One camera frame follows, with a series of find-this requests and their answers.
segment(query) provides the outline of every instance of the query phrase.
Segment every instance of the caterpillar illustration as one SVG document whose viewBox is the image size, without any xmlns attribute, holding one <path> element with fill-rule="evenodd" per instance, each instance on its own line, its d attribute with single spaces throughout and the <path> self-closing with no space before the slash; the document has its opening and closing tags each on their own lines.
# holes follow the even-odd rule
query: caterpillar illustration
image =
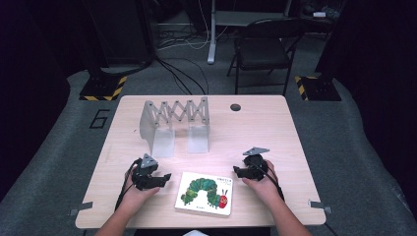
<svg viewBox="0 0 417 236">
<path fill-rule="evenodd" d="M 187 192 L 181 196 L 181 200 L 184 202 L 184 205 L 189 204 L 197 197 L 199 190 L 204 190 L 208 192 L 208 204 L 210 207 L 220 207 L 225 208 L 227 205 L 227 190 L 222 195 L 217 194 L 217 184 L 214 180 L 200 178 L 193 180 L 188 187 Z"/>
</svg>

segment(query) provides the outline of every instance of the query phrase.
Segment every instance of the desk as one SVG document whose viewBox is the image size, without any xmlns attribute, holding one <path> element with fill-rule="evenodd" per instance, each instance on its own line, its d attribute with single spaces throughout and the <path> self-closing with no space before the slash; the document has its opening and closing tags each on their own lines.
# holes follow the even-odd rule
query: desk
<svg viewBox="0 0 417 236">
<path fill-rule="evenodd" d="M 124 173 L 138 157 L 149 152 L 148 143 L 139 132 L 139 123 L 146 100 L 155 105 L 162 101 L 200 101 L 200 96 L 123 96 L 110 126 L 97 165 L 92 174 L 84 203 L 92 208 L 79 212 L 79 228 L 99 228 L 114 210 L 122 188 Z M 240 104 L 240 111 L 230 105 Z M 253 191 L 233 172 L 233 165 L 245 167 L 242 154 L 252 147 L 269 148 L 265 159 L 274 163 L 286 202 L 305 225 L 326 221 L 322 209 L 311 208 L 308 200 L 320 198 L 297 135 L 288 105 L 280 95 L 210 95 L 209 152 L 187 152 L 187 123 L 173 122 L 175 127 L 174 157 L 154 158 L 159 162 L 153 176 L 172 173 L 170 181 L 141 208 L 128 227 L 133 228 L 197 228 L 271 226 L 268 209 Z M 175 209 L 175 199 L 182 172 L 229 177 L 234 180 L 231 214 L 219 216 Z"/>
<path fill-rule="evenodd" d="M 211 32 L 208 50 L 208 63 L 214 63 L 215 57 L 215 26 L 245 27 L 248 24 L 262 19 L 276 19 L 288 16 L 292 0 L 287 0 L 283 13 L 257 13 L 257 12 L 228 12 L 216 11 L 215 0 L 211 0 Z"/>
</svg>

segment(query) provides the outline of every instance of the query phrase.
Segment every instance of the book cover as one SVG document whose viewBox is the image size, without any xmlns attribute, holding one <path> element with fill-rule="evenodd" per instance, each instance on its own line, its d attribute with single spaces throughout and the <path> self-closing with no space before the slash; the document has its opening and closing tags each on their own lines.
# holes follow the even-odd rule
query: book cover
<svg viewBox="0 0 417 236">
<path fill-rule="evenodd" d="M 232 187 L 230 178 L 183 172 L 175 207 L 230 215 Z"/>
</svg>

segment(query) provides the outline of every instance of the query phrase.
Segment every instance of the human arm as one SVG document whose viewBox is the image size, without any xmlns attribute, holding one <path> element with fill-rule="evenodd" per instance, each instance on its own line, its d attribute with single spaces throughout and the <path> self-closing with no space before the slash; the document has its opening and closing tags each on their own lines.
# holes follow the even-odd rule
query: human arm
<svg viewBox="0 0 417 236">
<path fill-rule="evenodd" d="M 274 178 L 273 164 L 266 160 L 269 170 L 268 175 Z M 258 198 L 268 207 L 280 236 L 287 235 L 311 235 L 307 228 L 298 220 L 284 200 L 279 196 L 275 185 L 269 178 L 261 181 L 243 178 L 242 181 L 257 194 Z"/>
<path fill-rule="evenodd" d="M 119 207 L 101 226 L 95 234 L 96 236 L 115 236 L 123 235 L 123 232 L 132 216 L 140 210 L 145 201 L 159 191 L 159 187 L 140 191 L 132 185 L 132 174 L 126 181 L 123 200 Z"/>
</svg>

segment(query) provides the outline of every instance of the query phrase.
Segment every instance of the black chair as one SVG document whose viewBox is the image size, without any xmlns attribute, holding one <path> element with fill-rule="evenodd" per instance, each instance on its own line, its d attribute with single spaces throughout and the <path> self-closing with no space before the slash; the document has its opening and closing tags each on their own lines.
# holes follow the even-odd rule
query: black chair
<svg viewBox="0 0 417 236">
<path fill-rule="evenodd" d="M 239 86 L 239 70 L 269 70 L 270 74 L 275 69 L 286 69 L 284 83 L 246 86 L 284 86 L 285 95 L 296 45 L 303 35 L 304 23 L 298 18 L 266 19 L 247 25 L 234 41 L 235 54 L 227 72 L 229 76 L 236 68 L 235 93 L 243 87 Z"/>
</svg>

